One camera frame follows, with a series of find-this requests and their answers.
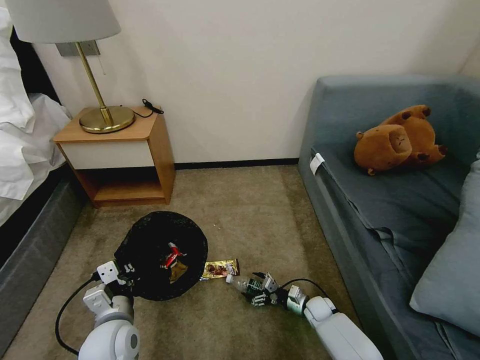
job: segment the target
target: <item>bed frame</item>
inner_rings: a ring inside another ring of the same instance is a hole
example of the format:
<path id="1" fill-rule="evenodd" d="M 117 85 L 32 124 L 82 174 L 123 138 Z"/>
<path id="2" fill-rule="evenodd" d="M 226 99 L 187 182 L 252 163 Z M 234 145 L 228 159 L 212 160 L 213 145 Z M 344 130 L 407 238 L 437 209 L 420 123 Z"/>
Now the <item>bed frame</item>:
<path id="1" fill-rule="evenodd" d="M 32 45 L 20 41 L 15 30 L 10 43 L 26 92 L 60 102 Z M 50 277 L 85 201 L 70 169 L 62 166 L 0 227 L 0 253 L 9 255 L 0 262 L 0 358 Z"/>

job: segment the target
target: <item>white drawer front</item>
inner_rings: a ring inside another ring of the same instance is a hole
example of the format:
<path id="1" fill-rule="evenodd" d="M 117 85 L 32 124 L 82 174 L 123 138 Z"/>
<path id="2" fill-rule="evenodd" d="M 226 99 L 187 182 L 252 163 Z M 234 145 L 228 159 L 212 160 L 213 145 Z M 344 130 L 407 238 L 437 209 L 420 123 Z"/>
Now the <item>white drawer front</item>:
<path id="1" fill-rule="evenodd" d="M 74 169 L 152 167 L 147 141 L 71 142 L 61 148 Z"/>

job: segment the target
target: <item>beige carpet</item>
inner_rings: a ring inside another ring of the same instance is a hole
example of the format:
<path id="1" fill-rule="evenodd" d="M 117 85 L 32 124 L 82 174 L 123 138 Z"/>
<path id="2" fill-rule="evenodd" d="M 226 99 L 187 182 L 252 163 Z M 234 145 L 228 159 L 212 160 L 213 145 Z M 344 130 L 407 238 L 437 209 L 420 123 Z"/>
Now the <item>beige carpet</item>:
<path id="1" fill-rule="evenodd" d="M 358 324 L 295 166 L 183 170 L 177 172 L 169 206 L 83 209 L 4 359 L 75 359 L 55 340 L 59 308 L 98 265 L 112 259 L 130 226 L 157 210 L 194 220 L 208 239 L 209 260 L 238 258 L 243 274 L 270 271 L 279 283 L 313 279 Z M 318 294 L 309 284 L 301 286 L 311 296 Z M 223 279 L 198 283 L 168 302 L 137 298 L 134 308 L 140 360 L 329 359 L 304 318 L 280 307 L 254 308 Z M 93 324 L 79 294 L 65 311 L 60 331 L 79 349 Z"/>

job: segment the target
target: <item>power cord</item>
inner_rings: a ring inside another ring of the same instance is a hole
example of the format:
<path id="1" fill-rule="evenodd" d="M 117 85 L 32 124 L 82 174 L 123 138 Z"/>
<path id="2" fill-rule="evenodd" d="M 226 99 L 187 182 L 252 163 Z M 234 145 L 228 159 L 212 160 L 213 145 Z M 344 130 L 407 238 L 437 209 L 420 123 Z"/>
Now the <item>power cord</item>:
<path id="1" fill-rule="evenodd" d="M 325 295 L 326 298 L 330 299 L 330 296 L 327 294 L 327 292 L 325 290 L 322 289 L 322 287 L 320 285 L 318 285 L 315 281 L 312 281 L 312 280 L 304 278 L 304 277 L 299 277 L 299 278 L 287 281 L 282 286 L 280 286 L 280 289 L 283 289 L 284 287 L 286 287 L 287 285 L 290 285 L 291 283 L 296 283 L 296 282 L 299 282 L 299 281 L 303 281 L 303 282 L 307 282 L 307 283 L 315 285 Z"/>
<path id="2" fill-rule="evenodd" d="M 80 285 L 80 287 L 75 290 L 73 292 L 72 295 L 70 295 L 70 297 L 65 301 L 65 303 L 63 304 L 63 306 L 61 307 L 60 311 L 58 312 L 58 315 L 56 316 L 56 321 L 55 321 L 55 337 L 56 337 L 56 340 L 58 341 L 58 343 L 60 344 L 60 346 L 62 348 L 64 348 L 65 350 L 71 352 L 72 354 L 74 354 L 75 356 L 78 356 L 79 355 L 79 352 L 77 350 L 75 350 L 74 348 L 68 346 L 63 340 L 62 340 L 62 337 L 60 336 L 60 318 L 62 317 L 62 314 L 65 310 L 65 308 L 67 307 L 67 305 L 70 303 L 70 301 L 72 301 L 72 299 L 84 288 L 86 287 L 88 284 L 92 283 L 92 282 L 95 282 L 95 281 L 98 281 L 100 280 L 100 275 L 97 273 L 97 272 L 94 272 L 91 274 L 91 277 L 90 279 L 88 279 L 87 281 L 85 281 L 82 285 Z"/>
<path id="3" fill-rule="evenodd" d="M 139 114 L 138 112 L 135 112 L 135 111 L 134 111 L 134 113 L 135 113 L 137 116 L 141 117 L 141 118 L 144 118 L 144 119 L 145 119 L 145 118 L 149 118 L 150 116 L 152 116 L 153 113 L 157 113 L 157 114 L 163 114 L 163 113 L 164 113 L 164 111 L 163 111 L 162 109 L 159 109 L 159 108 L 153 106 L 152 103 L 151 103 L 150 101 L 148 101 L 146 98 L 143 98 L 143 99 L 141 100 L 141 102 L 143 103 L 143 105 L 144 105 L 147 109 L 150 109 L 150 110 L 151 110 L 151 113 L 148 114 L 148 115 L 142 115 L 142 114 Z"/>

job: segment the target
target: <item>brown plush toy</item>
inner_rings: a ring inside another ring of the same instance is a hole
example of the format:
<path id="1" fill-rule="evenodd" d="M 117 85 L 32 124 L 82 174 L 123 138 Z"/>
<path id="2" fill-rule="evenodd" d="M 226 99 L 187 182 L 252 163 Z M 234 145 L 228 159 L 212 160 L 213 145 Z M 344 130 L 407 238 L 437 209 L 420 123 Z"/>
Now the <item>brown plush toy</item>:
<path id="1" fill-rule="evenodd" d="M 412 153 L 409 137 L 401 125 L 376 126 L 365 132 L 357 132 L 356 138 L 358 142 L 353 157 L 369 175 L 400 165 Z"/>
<path id="2" fill-rule="evenodd" d="M 447 147 L 435 145 L 435 131 L 427 121 L 432 111 L 426 105 L 415 105 L 396 113 L 380 125 L 401 125 L 410 139 L 411 154 L 402 166 L 424 168 L 445 157 Z"/>

